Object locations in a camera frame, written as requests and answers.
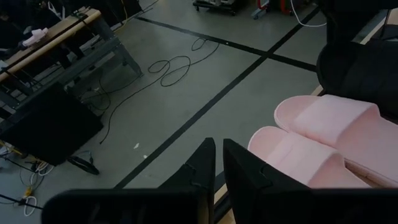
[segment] slipper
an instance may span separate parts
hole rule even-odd
[[[258,130],[248,150],[258,158],[311,188],[369,187],[346,167],[332,147],[275,127]]]
[[[279,127],[333,147],[347,167],[384,187],[398,187],[398,126],[373,103],[338,96],[295,96],[275,110]]]

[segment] concrete floor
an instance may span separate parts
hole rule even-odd
[[[153,1],[141,0],[140,4],[145,8]],[[295,17],[279,12],[270,12],[255,21],[250,17],[255,8],[246,6],[231,17],[206,9],[196,12],[188,0],[160,0],[141,17],[263,51],[271,49],[297,25]],[[301,10],[300,17],[304,18],[314,8],[309,6]],[[309,24],[324,21],[318,13]],[[102,118],[104,124],[108,123],[117,104],[159,78],[161,73],[147,72],[152,63],[178,55],[187,55],[196,62],[218,45],[208,41],[201,50],[192,52],[191,46],[198,37],[188,33],[137,19],[130,20],[118,32],[145,75],[123,91],[111,95],[111,107]],[[275,54],[315,65],[325,44],[325,27],[305,27]],[[172,69],[186,64],[186,59],[178,59],[173,62]],[[132,70],[122,65],[106,70],[110,72],[104,74],[103,83],[108,91],[135,78]],[[167,81],[183,72],[174,74]],[[219,174],[223,171],[223,138],[247,146],[257,129],[275,126],[273,111],[282,100],[309,95],[317,86],[315,72],[220,44],[208,59],[191,66],[188,75],[176,85],[165,88],[159,82],[155,83],[120,106],[111,120],[110,134],[105,142],[99,144],[106,128],[81,148],[82,151],[92,151],[95,166],[101,174],[93,176],[64,163],[46,176],[36,191],[38,205],[43,206],[51,197],[68,189],[113,188],[134,169],[139,174],[119,187],[157,187],[192,155],[205,137],[213,137],[216,141],[216,172]],[[226,93],[225,96],[218,97],[220,92]],[[104,99],[102,104],[101,100],[94,103],[97,107],[105,107],[108,102]],[[153,161],[148,166],[139,166],[145,157]],[[0,185],[0,192],[18,198],[25,191],[19,180],[19,168],[1,161],[0,166],[3,165],[7,167],[0,172],[0,180],[5,183]],[[22,177],[27,180],[29,173],[23,172]],[[0,205],[0,217],[1,223],[40,223],[40,211],[24,217],[23,207],[10,205]]]

